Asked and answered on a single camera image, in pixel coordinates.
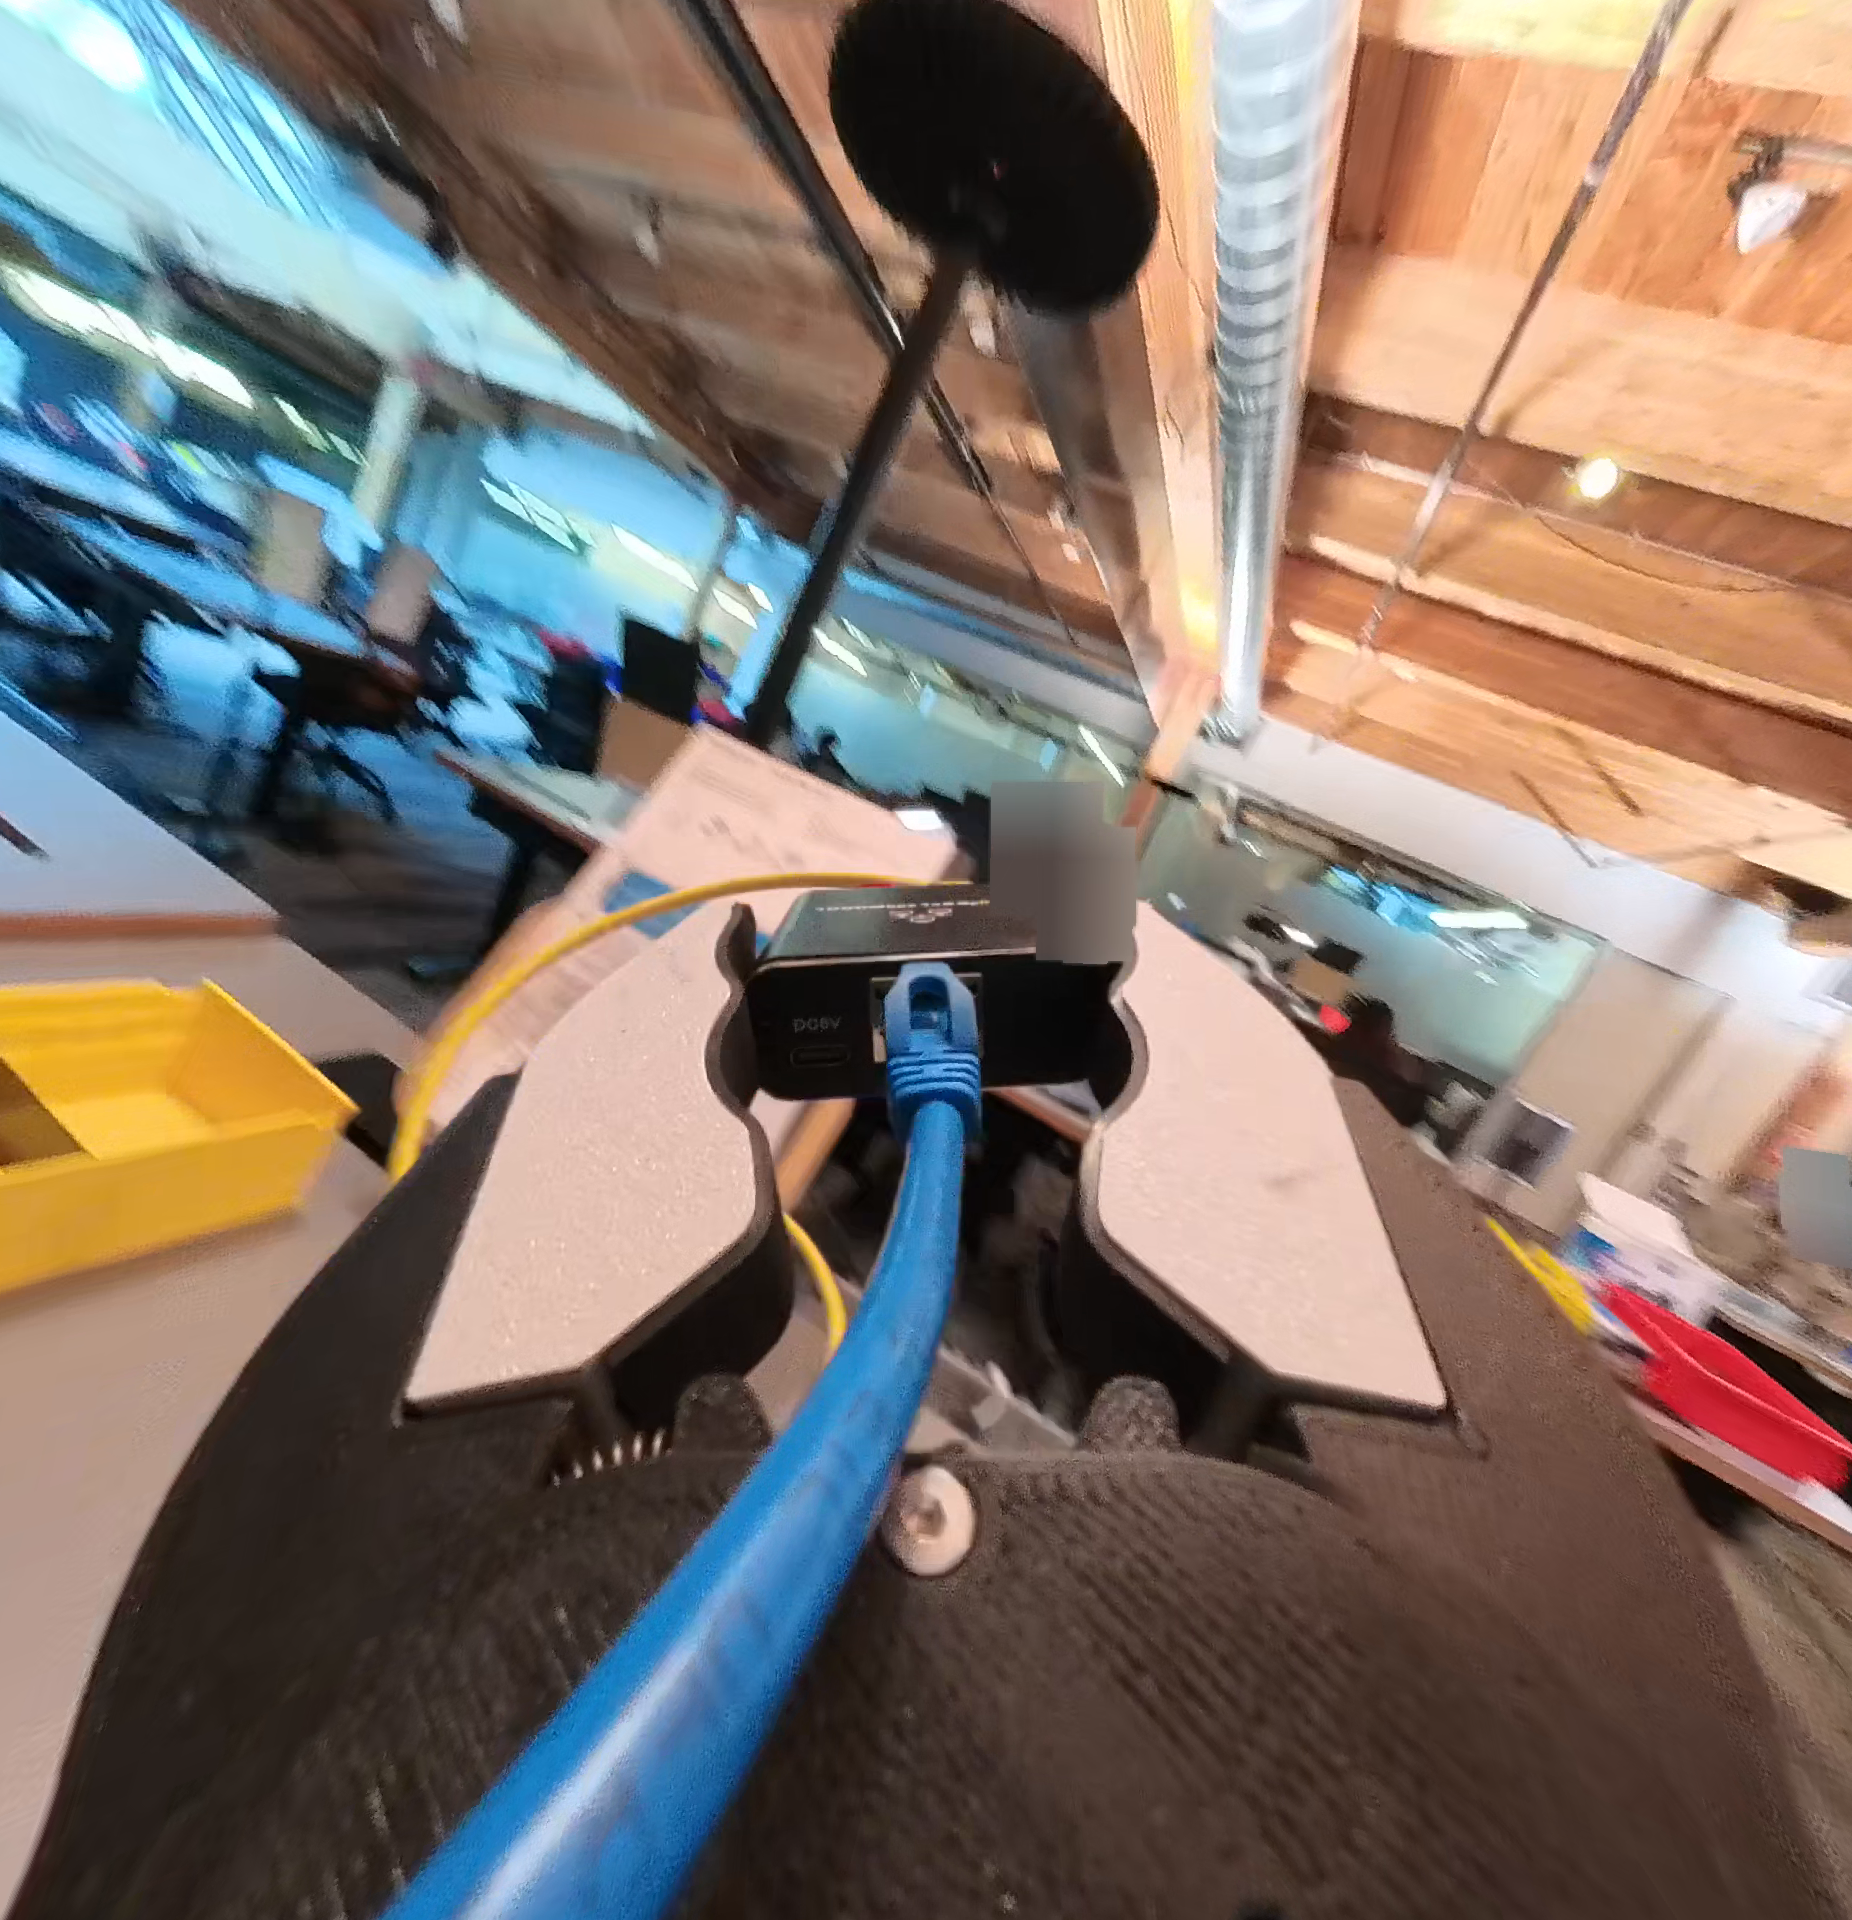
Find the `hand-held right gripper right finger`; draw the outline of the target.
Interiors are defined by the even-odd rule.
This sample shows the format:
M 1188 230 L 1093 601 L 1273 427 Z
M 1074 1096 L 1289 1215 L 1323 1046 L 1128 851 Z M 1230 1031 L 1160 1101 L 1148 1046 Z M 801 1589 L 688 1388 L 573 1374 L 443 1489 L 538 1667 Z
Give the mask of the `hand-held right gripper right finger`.
M 1058 1347 L 1086 1388 L 1148 1378 L 1184 1420 L 1323 1405 L 1450 1412 L 1331 1069 L 1153 905 L 1108 998 L 1058 1258 Z

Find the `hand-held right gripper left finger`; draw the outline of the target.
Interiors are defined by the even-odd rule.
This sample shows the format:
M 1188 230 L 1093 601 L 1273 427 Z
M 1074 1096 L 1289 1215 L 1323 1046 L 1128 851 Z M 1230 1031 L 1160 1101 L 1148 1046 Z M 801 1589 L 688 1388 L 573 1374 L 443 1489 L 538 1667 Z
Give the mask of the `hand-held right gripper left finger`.
M 797 1310 L 745 1023 L 754 915 L 700 905 L 592 989 L 516 1074 L 409 1363 L 408 1408 L 577 1394 L 667 1420 Z

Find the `black ethernet splitter box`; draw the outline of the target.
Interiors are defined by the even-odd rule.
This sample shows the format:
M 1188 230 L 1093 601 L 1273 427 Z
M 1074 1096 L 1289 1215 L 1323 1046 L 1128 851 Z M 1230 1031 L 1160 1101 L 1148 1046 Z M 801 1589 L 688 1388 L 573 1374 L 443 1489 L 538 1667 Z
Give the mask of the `black ethernet splitter box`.
M 1104 1062 L 1120 967 L 1037 957 L 1033 930 L 972 885 L 797 896 L 745 985 L 761 1089 L 777 1101 L 887 1093 L 887 994 L 911 964 L 972 998 L 985 1093 L 1079 1087 Z

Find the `yellow plastic bin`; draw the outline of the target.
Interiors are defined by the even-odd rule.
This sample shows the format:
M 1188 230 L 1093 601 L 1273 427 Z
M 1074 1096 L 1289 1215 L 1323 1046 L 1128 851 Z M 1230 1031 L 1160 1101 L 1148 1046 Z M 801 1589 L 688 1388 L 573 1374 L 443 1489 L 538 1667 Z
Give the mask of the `yellow plastic bin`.
M 218 982 L 0 985 L 0 1298 L 296 1212 L 356 1115 Z

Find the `grey desk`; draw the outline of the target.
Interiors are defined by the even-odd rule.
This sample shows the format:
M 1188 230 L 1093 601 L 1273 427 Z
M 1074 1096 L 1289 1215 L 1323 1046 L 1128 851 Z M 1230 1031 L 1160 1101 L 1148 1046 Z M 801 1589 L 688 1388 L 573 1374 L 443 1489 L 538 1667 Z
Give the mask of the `grey desk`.
M 448 1841 L 768 1448 L 752 1368 L 667 1420 L 408 1408 L 528 982 L 412 1074 L 427 1153 L 341 1147 L 313 1225 L 0 1298 L 0 1917 L 528 1915 L 433 1893 Z

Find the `wooden instruction board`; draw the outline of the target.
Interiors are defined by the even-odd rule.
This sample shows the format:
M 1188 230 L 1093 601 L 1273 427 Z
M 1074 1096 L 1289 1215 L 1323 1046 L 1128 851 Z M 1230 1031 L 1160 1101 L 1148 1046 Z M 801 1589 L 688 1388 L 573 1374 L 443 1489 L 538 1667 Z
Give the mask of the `wooden instruction board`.
M 777 758 L 694 733 L 567 881 L 543 937 L 716 881 L 794 877 L 797 885 L 673 905 L 586 942 L 509 1000 L 506 1058 L 521 1067 L 601 985 L 667 1010 L 682 985 L 718 982 L 736 915 L 752 915 L 754 933 L 774 933 L 825 877 L 838 887 L 853 877 L 914 885 L 946 880 L 960 860 L 946 825 L 911 829 L 892 807 Z

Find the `red plastic bin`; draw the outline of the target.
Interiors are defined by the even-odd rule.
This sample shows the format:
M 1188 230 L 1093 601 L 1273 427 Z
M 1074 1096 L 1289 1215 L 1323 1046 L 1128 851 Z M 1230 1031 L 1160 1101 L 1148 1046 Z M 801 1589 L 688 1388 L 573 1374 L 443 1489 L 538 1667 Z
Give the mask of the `red plastic bin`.
M 1626 1286 L 1596 1310 L 1642 1347 L 1637 1386 L 1659 1412 L 1786 1482 L 1846 1489 L 1852 1443 L 1742 1350 Z

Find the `black fuzzy ball on pole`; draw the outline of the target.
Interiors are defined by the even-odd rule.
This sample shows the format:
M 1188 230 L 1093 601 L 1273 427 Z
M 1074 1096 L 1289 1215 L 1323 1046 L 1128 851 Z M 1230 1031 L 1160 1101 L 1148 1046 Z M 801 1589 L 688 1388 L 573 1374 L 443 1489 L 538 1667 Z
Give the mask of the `black fuzzy ball on pole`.
M 853 6 L 832 47 L 829 107 L 872 203 L 930 249 L 930 279 L 745 707 L 754 747 L 785 730 L 964 286 L 979 279 L 1046 319 L 1093 319 L 1130 292 L 1159 230 L 1153 160 L 1128 112 L 1070 41 L 1013 4 Z

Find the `silver ventilation duct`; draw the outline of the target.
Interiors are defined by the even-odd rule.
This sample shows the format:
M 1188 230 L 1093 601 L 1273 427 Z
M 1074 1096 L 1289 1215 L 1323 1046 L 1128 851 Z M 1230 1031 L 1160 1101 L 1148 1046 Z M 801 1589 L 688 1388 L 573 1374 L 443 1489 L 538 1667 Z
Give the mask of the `silver ventilation duct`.
M 1214 722 L 1236 743 L 1263 724 L 1356 37 L 1356 4 L 1212 9 Z

